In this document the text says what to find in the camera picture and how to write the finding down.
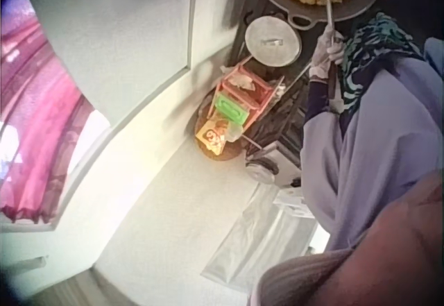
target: pink curtain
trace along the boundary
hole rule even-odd
[[[1,19],[0,208],[12,221],[48,223],[93,107],[55,55],[29,0],[7,0]],[[16,145],[4,136],[11,131]]]

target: yellow package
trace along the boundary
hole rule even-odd
[[[208,150],[215,155],[220,155],[227,142],[225,134],[229,123],[230,121],[222,114],[215,112],[199,130],[196,137],[205,144]]]

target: plastic bag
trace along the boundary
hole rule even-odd
[[[258,185],[202,276],[249,294],[269,268],[307,252],[317,222],[273,204],[278,192],[275,185]]]

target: white glove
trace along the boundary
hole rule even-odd
[[[327,80],[331,63],[340,65],[343,59],[343,36],[338,31],[333,32],[332,27],[327,25],[324,33],[318,38],[318,44],[311,59],[310,79]]]

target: green container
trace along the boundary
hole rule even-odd
[[[240,126],[244,125],[250,115],[249,111],[222,93],[217,95],[215,106],[220,113]]]

